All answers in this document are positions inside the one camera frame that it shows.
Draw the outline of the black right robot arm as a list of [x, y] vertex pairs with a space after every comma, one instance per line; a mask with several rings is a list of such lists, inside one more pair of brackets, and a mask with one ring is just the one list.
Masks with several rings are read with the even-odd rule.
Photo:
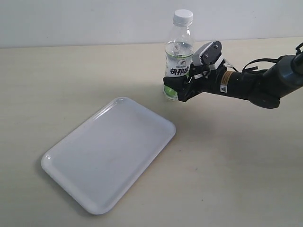
[[252, 104], [274, 109], [280, 99], [302, 88], [303, 55], [284, 55], [278, 59], [262, 58], [274, 65], [267, 70], [255, 67], [241, 72], [228, 71], [221, 64], [217, 70], [191, 65], [188, 76], [164, 77], [164, 85], [175, 90], [181, 102], [203, 93], [248, 100]]

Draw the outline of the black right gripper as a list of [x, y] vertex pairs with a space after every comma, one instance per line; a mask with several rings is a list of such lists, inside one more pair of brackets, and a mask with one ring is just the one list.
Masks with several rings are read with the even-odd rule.
[[194, 66], [190, 64], [189, 74], [182, 77], [164, 77], [164, 85], [173, 89], [178, 94], [178, 100], [187, 100], [203, 93], [214, 91], [216, 83], [227, 67], [221, 64], [216, 70], [211, 70], [209, 65]]

